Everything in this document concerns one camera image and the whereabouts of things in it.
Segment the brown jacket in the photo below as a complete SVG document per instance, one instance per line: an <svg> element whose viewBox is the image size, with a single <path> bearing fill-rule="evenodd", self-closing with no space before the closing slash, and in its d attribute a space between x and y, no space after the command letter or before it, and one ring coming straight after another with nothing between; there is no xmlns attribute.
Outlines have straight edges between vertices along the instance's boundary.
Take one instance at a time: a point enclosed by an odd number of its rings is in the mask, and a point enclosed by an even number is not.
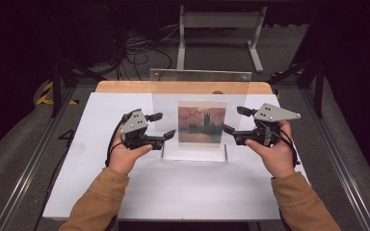
<svg viewBox="0 0 370 231"><path fill-rule="evenodd" d="M129 177L103 168L74 204L70 219L60 230L103 231L119 211ZM323 201L301 173L272 179L277 204L293 230L340 230Z"/></svg>

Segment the person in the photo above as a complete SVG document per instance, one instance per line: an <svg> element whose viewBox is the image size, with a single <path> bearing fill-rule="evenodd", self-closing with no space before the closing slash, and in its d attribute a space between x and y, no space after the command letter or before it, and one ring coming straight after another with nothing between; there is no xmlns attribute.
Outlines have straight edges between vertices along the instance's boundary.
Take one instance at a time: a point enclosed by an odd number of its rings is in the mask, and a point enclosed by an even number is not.
<svg viewBox="0 0 370 231"><path fill-rule="evenodd" d="M289 122L281 121L279 126L285 133L281 135L291 139ZM118 143L121 143L119 132L113 146ZM293 153L287 144L281 141L266 147L246 140L246 145L262 158L273 175L271 182L277 205L292 230L340 230L317 193L302 174L294 170ZM74 204L69 220L60 230L105 230L119 211L129 181L128 173L151 149L151 145L145 145L129 150L122 144L114 148L109 166L102 169Z"/></svg>

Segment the table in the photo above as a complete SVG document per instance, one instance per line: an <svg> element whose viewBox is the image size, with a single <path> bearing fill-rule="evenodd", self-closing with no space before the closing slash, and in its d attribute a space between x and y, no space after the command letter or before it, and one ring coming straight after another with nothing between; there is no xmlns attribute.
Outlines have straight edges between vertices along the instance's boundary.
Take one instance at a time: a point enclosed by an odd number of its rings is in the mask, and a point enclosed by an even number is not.
<svg viewBox="0 0 370 231"><path fill-rule="evenodd" d="M165 87L170 93L182 90L209 94L222 89L228 89L224 94L234 93L240 85L233 82L158 84L161 85L159 90ZM143 111L151 110L151 89L149 82L99 83L83 113L44 217L68 218L72 205L104 167L108 140L119 120L116 114L124 112L127 105L133 107L132 102L136 102L135 106L140 105ZM268 84L250 83L245 106L257 108L264 101L278 104ZM116 102L120 102L120 108L116 107ZM115 120L115 124L110 125L112 120ZM153 124L150 123L148 134L152 134ZM252 119L248 117L243 117L241 124L244 127L253 126ZM305 175L303 166L296 167L296 170ZM119 220L279 219L278 206L270 185L271 175L258 155L245 146L235 146L229 154L229 162L225 163L164 161L160 159L160 152L154 150L137 161L130 177L119 210Z"/></svg>

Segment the framed picture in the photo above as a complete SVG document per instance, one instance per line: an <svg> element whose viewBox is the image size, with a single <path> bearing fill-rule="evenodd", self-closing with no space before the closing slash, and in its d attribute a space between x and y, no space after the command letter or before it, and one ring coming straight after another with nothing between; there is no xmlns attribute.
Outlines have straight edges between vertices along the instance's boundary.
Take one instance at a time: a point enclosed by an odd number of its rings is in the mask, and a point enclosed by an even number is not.
<svg viewBox="0 0 370 231"><path fill-rule="evenodd" d="M226 102L178 101L178 144L182 147L220 147Z"/></svg>

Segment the clear acrylic stand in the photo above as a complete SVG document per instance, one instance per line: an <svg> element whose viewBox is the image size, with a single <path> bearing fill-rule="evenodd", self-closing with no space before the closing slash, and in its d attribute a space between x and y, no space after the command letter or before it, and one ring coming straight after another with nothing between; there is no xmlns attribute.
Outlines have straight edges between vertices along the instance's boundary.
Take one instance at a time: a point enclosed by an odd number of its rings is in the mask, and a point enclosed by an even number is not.
<svg viewBox="0 0 370 231"><path fill-rule="evenodd" d="M150 79L154 113L163 113L155 132L176 130L161 160L228 162L235 141L222 125L239 127L251 73L151 69Z"/></svg>

